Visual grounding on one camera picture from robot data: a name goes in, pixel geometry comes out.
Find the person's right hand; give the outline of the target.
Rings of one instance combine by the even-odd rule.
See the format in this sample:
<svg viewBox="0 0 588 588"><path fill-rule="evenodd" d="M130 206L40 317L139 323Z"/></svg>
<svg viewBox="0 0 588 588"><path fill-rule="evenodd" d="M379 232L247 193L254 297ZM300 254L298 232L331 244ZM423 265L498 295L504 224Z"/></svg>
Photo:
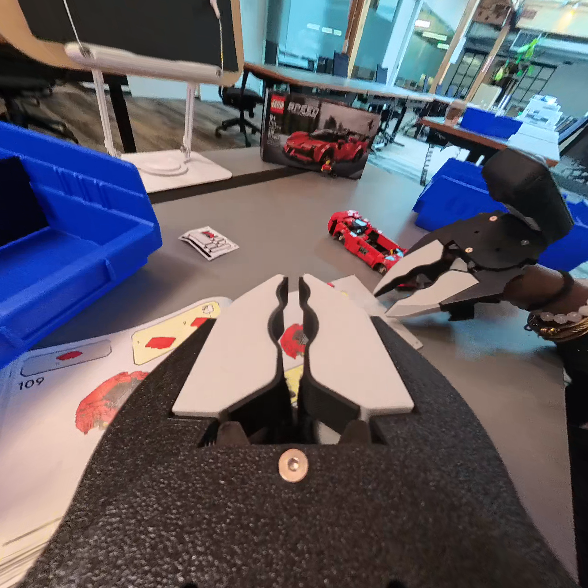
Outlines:
<svg viewBox="0 0 588 588"><path fill-rule="evenodd" d="M524 311L543 310L556 301L566 281L558 271L530 266L506 285L503 299Z"/></svg>

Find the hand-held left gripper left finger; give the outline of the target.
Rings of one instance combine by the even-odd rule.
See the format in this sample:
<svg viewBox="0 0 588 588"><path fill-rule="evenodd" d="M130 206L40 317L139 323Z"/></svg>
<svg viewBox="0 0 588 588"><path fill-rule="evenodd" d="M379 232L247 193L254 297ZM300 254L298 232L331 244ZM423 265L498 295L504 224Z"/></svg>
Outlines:
<svg viewBox="0 0 588 588"><path fill-rule="evenodd" d="M173 417L238 422L248 437L292 432L279 344L288 293L288 277L278 274L221 312L176 398Z"/></svg>

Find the stack of white boxes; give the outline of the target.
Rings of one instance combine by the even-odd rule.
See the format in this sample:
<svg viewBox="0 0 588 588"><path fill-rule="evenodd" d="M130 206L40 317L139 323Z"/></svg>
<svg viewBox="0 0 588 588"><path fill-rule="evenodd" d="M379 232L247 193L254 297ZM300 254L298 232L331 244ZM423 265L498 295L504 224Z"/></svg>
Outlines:
<svg viewBox="0 0 588 588"><path fill-rule="evenodd" d="M535 94L516 119L536 128L556 131L561 116L562 111L556 97Z"/></svg>

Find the lego set box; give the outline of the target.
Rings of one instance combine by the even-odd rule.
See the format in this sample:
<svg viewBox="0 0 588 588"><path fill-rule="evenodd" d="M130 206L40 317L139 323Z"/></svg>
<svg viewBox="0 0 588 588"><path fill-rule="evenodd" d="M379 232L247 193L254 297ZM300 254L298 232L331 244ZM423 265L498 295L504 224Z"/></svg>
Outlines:
<svg viewBox="0 0 588 588"><path fill-rule="evenodd" d="M379 126L379 114L341 101L268 90L261 158L303 171L359 179Z"/></svg>

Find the red lego car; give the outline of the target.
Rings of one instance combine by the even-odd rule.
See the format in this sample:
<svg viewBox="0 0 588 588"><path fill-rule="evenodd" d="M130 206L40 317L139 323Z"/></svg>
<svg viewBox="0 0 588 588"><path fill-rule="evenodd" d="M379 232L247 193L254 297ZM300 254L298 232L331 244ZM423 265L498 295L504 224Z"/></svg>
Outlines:
<svg viewBox="0 0 588 588"><path fill-rule="evenodd" d="M386 237L356 210L334 213L327 224L329 235L379 275L386 273L408 250Z"/></svg>

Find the lego sticker sheet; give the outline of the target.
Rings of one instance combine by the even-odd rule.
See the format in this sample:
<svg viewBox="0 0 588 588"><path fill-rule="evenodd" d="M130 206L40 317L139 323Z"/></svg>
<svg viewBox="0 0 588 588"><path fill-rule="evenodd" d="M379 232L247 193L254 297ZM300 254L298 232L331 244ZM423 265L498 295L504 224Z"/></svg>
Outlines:
<svg viewBox="0 0 588 588"><path fill-rule="evenodd" d="M231 239L210 226L186 231L178 239L194 248L207 261L216 260L239 249Z"/></svg>

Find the raised wooden desk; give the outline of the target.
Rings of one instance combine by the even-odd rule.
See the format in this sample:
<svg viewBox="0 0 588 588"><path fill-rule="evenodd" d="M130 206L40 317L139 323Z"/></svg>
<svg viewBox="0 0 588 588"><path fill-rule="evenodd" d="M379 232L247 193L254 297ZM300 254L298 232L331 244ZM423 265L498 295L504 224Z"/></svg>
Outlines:
<svg viewBox="0 0 588 588"><path fill-rule="evenodd" d="M93 82L91 69L72 61L64 45L80 41L170 61L220 65L231 86L244 68L239 1L1 1L1 41L51 70L57 82ZM123 152L136 152L123 97L128 77L155 74L103 69Z"/></svg>

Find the blue plastic bin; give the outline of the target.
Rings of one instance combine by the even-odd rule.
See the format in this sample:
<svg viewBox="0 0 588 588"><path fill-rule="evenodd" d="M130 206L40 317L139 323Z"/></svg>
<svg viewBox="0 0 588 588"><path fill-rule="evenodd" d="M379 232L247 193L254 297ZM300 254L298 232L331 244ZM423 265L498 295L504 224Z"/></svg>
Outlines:
<svg viewBox="0 0 588 588"><path fill-rule="evenodd" d="M522 125L520 120L496 115L478 107L467 107L460 121L462 129L505 140L518 133Z"/></svg>
<svg viewBox="0 0 588 588"><path fill-rule="evenodd" d="M507 212L494 201L481 174L482 166L455 158L448 159L432 176L417 199L415 225L434 231L480 213ZM551 269L577 271L587 264L587 200L562 190L575 226L562 240L547 248L540 264Z"/></svg>
<svg viewBox="0 0 588 588"><path fill-rule="evenodd" d="M1 123L1 367L162 246L136 166Z"/></svg>

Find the person's right forearm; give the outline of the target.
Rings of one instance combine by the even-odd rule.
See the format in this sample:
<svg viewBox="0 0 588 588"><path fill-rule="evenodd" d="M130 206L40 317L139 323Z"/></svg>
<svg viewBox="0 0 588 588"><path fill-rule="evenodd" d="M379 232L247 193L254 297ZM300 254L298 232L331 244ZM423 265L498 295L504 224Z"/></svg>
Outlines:
<svg viewBox="0 0 588 588"><path fill-rule="evenodd" d="M556 301L543 310L530 311L543 321L579 322L587 317L587 286L580 285L569 273L560 272L567 283ZM556 344L567 377L564 390L566 426L570 461L570 484L577 576L587 587L587 335Z"/></svg>

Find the long wooden table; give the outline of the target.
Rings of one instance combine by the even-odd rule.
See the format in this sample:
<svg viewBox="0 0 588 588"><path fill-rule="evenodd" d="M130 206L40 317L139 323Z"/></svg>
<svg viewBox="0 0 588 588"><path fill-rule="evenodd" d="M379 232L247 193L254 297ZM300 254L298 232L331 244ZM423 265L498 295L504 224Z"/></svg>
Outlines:
<svg viewBox="0 0 588 588"><path fill-rule="evenodd" d="M242 80L245 82L250 75L271 86L288 84L289 86L296 87L300 86L391 99L416 100L427 103L438 100L445 104L451 104L454 101L454 98L448 96L410 91L394 85L337 77L324 73L314 73L308 70L296 70L277 65L246 62L243 68Z"/></svg>

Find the lego instruction booklet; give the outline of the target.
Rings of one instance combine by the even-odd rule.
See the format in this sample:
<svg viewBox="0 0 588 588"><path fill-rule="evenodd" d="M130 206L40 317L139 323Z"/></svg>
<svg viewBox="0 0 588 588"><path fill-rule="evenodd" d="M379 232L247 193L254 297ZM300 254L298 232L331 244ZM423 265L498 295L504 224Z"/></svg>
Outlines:
<svg viewBox="0 0 588 588"><path fill-rule="evenodd" d="M103 432L136 387L231 299L34 349L1 369L1 587L15 587L66 511Z"/></svg>

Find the black office chair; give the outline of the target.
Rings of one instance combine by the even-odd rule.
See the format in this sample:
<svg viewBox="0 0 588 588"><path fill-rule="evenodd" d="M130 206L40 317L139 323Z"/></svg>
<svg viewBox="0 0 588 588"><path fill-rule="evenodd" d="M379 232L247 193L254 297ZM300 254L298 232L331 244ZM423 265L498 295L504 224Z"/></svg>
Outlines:
<svg viewBox="0 0 588 588"><path fill-rule="evenodd" d="M53 95L56 79L51 70L30 59L8 42L1 42L1 121L25 129L36 129L79 144L70 128L58 119L30 108Z"/></svg>
<svg viewBox="0 0 588 588"><path fill-rule="evenodd" d="M219 138L221 132L226 131L229 128L238 127L240 133L244 137L245 146L250 148L251 143L247 130L249 129L252 135L261 133L261 129L251 122L251 120L254 118L256 107L263 106L263 97L254 91L236 86L219 87L218 94L221 98L222 104L226 107L231 107L237 110L239 115L222 121L221 124L215 128L215 136Z"/></svg>

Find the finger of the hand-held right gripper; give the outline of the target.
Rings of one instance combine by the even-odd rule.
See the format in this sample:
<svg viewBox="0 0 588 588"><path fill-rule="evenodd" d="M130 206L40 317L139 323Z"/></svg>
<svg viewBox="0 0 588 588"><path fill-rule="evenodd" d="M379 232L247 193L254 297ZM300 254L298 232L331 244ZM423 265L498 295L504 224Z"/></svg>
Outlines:
<svg viewBox="0 0 588 588"><path fill-rule="evenodd" d="M430 287L417 290L407 298L393 304L385 314L390 318L410 318L437 313L447 300L452 300L478 284L479 281L469 272L449 270Z"/></svg>
<svg viewBox="0 0 588 588"><path fill-rule="evenodd" d="M380 280L373 290L374 296L386 295L397 289L399 284L415 285L409 295L430 287L443 273L451 270L452 263L460 256L459 252L455 241L444 245L439 240L432 240L410 251Z"/></svg>

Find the wooden side table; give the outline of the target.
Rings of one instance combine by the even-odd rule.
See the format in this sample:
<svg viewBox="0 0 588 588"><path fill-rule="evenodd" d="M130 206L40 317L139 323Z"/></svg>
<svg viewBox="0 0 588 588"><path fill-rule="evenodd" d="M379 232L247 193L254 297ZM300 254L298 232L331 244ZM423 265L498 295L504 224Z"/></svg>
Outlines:
<svg viewBox="0 0 588 588"><path fill-rule="evenodd" d="M543 159L550 168L560 162L560 150L557 139L546 139L538 136L538 131L532 130L530 125L523 125L511 137L497 138L483 135L462 128L460 125L447 124L443 117L418 117L417 122L422 126L433 129L452 145L469 151L467 161L473 164L486 162L497 151L514 149L529 153L536 158Z"/></svg>

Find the white desk lamp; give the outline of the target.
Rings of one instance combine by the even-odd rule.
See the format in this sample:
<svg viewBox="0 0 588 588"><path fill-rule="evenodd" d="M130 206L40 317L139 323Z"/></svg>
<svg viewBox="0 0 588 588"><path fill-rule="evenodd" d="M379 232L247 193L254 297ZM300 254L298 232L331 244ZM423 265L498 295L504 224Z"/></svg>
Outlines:
<svg viewBox="0 0 588 588"><path fill-rule="evenodd" d="M91 69L108 154L133 164L147 191L160 192L231 177L231 173L219 165L200 154L192 154L196 86L224 80L223 40L220 40L220 65L164 60L80 41L65 44L64 50L72 61ZM157 77L184 80L187 83L184 131L179 149L122 155L115 148L102 70L122 70L124 66L128 66L132 73L155 74Z"/></svg>

